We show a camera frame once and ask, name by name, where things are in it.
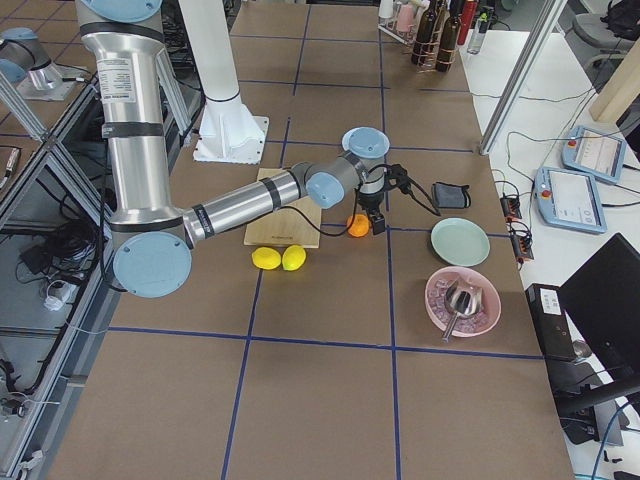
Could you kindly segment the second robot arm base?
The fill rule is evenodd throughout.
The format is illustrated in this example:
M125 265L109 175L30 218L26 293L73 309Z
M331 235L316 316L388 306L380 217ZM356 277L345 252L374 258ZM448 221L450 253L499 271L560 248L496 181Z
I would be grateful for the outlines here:
M26 100L63 101L81 71L54 62L26 27L1 33L1 72Z

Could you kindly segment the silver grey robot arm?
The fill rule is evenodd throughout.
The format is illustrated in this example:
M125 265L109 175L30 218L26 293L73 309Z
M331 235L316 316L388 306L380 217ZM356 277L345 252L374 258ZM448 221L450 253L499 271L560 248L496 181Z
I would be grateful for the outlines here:
M187 280L191 249L308 197L321 208L349 190L382 190L382 161L390 142L381 131L358 127L342 153L321 164L299 163L218 198L181 209L171 198L159 60L165 50L157 1L80 1L82 41L96 59L117 209L110 220L113 271L123 288L157 298ZM196 157L256 164L268 129L243 103L223 5L184 1L186 33L205 97Z

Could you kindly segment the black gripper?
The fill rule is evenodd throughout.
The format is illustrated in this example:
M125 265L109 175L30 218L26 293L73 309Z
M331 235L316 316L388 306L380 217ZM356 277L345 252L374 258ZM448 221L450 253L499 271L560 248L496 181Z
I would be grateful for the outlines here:
M380 206L385 199L383 192L376 193L362 193L358 194L358 204L363 212L370 216L370 222L372 226L372 232L374 235L379 235L386 230L386 221L381 213ZM352 214L348 217L347 228L351 228L357 220L357 214Z

